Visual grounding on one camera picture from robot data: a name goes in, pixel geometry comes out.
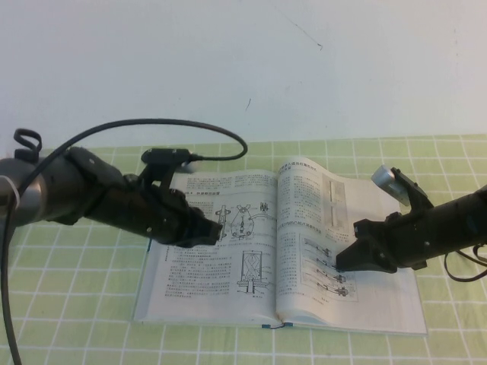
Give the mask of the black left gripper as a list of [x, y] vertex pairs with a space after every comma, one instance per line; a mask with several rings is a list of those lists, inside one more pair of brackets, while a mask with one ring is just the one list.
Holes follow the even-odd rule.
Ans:
[[146, 186], [135, 176], [108, 188], [98, 203], [98, 220], [175, 246], [214, 246], [222, 230], [220, 223], [200, 217], [182, 192]]

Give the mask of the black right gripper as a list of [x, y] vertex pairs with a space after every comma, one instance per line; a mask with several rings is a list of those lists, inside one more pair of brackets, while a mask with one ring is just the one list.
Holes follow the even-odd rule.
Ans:
[[424, 268], [427, 260], [441, 255], [440, 212], [434, 207], [405, 215], [392, 213], [385, 221], [356, 222], [356, 241], [336, 256], [337, 269], [395, 272]]

